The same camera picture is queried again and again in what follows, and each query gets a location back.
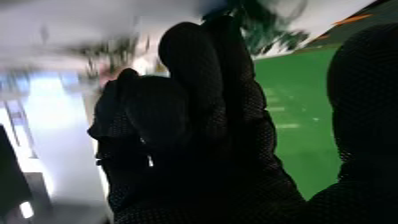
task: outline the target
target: green panel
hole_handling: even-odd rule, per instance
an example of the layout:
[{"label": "green panel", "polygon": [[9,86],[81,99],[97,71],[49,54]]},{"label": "green panel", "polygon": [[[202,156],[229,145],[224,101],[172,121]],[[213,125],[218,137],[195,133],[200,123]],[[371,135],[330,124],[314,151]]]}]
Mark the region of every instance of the green panel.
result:
[{"label": "green panel", "polygon": [[277,155],[305,198],[336,183],[339,171],[325,91],[334,52],[328,49],[256,63],[277,125]]}]

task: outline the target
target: green leaves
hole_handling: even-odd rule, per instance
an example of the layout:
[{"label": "green leaves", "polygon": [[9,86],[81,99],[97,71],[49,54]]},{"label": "green leaves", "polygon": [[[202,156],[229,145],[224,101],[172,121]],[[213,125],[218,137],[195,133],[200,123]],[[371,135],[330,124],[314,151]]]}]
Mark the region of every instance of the green leaves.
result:
[{"label": "green leaves", "polygon": [[309,35],[304,31],[288,30],[288,24],[300,16],[304,9],[305,0],[289,18],[282,18],[257,0],[229,0],[227,7],[213,11],[202,17],[202,20],[208,21],[224,15],[234,17],[234,24],[243,33],[247,49],[250,54],[257,56],[266,54],[275,44],[280,50],[295,50],[307,39]]}]

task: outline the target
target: gloved hand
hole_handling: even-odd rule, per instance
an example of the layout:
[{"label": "gloved hand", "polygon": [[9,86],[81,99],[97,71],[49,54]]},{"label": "gloved hand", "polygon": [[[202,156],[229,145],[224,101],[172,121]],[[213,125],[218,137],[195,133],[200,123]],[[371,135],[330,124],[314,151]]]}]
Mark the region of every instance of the gloved hand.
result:
[{"label": "gloved hand", "polygon": [[286,223],[304,199],[232,19],[176,25],[158,54],[170,78],[122,71],[89,129],[115,223]]}]

